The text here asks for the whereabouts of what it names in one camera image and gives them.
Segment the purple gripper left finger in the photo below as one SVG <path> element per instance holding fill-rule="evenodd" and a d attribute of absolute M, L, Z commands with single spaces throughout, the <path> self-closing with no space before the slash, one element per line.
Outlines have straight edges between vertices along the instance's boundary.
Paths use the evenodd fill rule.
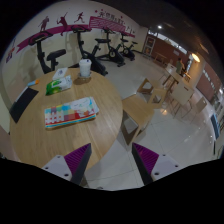
<path fill-rule="evenodd" d="M 84 177 L 91 154 L 91 144 L 88 143 L 66 156 L 56 155 L 42 169 L 79 185 Z"/>

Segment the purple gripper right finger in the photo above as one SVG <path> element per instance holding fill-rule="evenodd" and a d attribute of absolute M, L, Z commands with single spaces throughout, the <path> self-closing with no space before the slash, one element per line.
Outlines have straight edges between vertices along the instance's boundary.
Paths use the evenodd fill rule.
<path fill-rule="evenodd" d="M 180 169 L 180 164 L 169 155 L 158 154 L 137 143 L 132 144 L 132 155 L 145 185 Z"/>

